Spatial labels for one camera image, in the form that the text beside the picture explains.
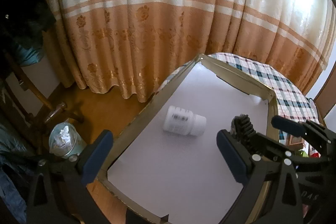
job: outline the curtain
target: curtain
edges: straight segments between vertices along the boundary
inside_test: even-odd
[[[331,0],[48,0],[44,37],[65,86],[144,102],[198,53],[232,52],[273,66],[306,93],[335,40]]]

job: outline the white stripe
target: white stripe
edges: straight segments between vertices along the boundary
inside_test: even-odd
[[[193,8],[197,8],[200,10],[204,10],[204,11],[208,11],[208,12],[219,12],[221,14],[225,14],[225,15],[229,15],[232,17],[236,17],[236,18],[243,18],[248,22],[251,22],[253,24],[256,24],[258,26],[261,26],[267,30],[270,30],[274,33],[279,33],[281,36],[286,37],[288,39],[290,39],[294,44],[304,48],[305,50],[307,50],[316,61],[318,61],[318,63],[321,65],[322,68],[325,68],[325,65],[323,64],[323,62],[320,60],[320,58],[318,57],[318,55],[316,54],[315,51],[313,51],[311,48],[309,48],[304,42],[298,40],[297,38],[295,38],[294,36],[292,36],[290,33],[288,33],[287,31],[285,31],[284,29],[279,28],[278,26],[271,24],[265,20],[262,20],[258,17],[255,17],[253,15],[250,15],[248,13],[243,13],[241,11],[238,10],[234,10],[232,8],[228,8],[225,6],[219,6],[219,5],[214,5],[214,4],[207,4],[207,3],[203,3],[203,2],[199,2],[199,1],[194,1],[194,0],[110,0],[110,1],[106,1],[106,2],[99,2],[99,3],[95,3],[92,5],[87,5],[85,7],[82,8],[78,8],[72,12],[69,12],[67,14],[64,15],[65,18],[70,18],[73,16],[76,16],[78,14],[81,13],[85,13],[97,8],[103,8],[103,7],[107,7],[107,8],[111,8],[111,7],[116,7],[119,5],[133,5],[133,4],[144,4],[144,3],[153,3],[153,2],[159,2],[159,3],[166,3],[166,4],[170,4],[170,5],[174,5],[174,6],[186,6],[186,7],[193,7]],[[56,15],[55,16],[56,20],[61,19],[61,15]]]

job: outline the cardboard box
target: cardboard box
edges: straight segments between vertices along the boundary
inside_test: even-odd
[[[108,157],[106,158],[99,174],[98,179],[105,185],[105,187],[115,194],[123,203],[125,203],[130,209],[135,211],[137,214],[147,219],[150,222],[162,224],[170,223],[166,219],[159,217],[145,208],[141,207],[139,204],[134,202],[132,199],[124,195],[119,191],[112,183],[108,181],[107,171],[109,167],[118,159],[118,157],[127,149],[127,147],[139,136],[139,134],[146,128],[150,121],[156,116],[160,111],[162,106],[167,102],[167,100],[172,96],[174,91],[179,87],[182,81],[189,74],[191,69],[198,63],[201,62],[208,70],[215,73],[220,79],[224,80],[231,86],[240,90],[245,94],[251,94],[260,97],[263,100],[268,101],[268,117],[267,117],[267,129],[266,135],[274,140],[278,141],[278,130],[271,126],[271,118],[278,114],[278,107],[276,101],[276,95],[272,89],[260,83],[256,79],[250,77],[249,75],[243,73],[237,68],[234,68],[222,61],[208,57],[206,55],[198,55],[191,63],[189,63],[185,68],[183,68],[179,73],[174,76],[172,80],[159,92],[149,104],[140,112],[140,114],[131,122],[125,130],[120,134],[119,138],[115,141],[113,148],[111,149]],[[256,206],[247,222],[252,222],[261,210],[263,200],[268,190],[268,183],[264,183],[264,187],[259,195]]]

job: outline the white bottle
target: white bottle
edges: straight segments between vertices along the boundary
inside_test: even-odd
[[[207,123],[206,117],[193,114],[192,111],[170,106],[163,130],[181,135],[202,135]]]

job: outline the checkered fabric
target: checkered fabric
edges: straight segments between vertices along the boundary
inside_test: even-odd
[[[319,122],[318,115],[315,113],[308,103],[307,98],[299,91],[299,89],[277,72],[270,65],[259,63],[244,57],[240,57],[231,53],[219,52],[209,55],[220,61],[223,61],[232,67],[235,67],[242,72],[250,75],[259,82],[273,89],[278,102],[278,114],[295,122],[305,122],[307,119],[313,122]],[[177,68],[167,79],[162,83],[159,90],[161,90],[180,70],[182,70],[188,63]],[[286,144],[287,133],[279,131],[279,142]],[[315,153],[310,147],[309,154]]]

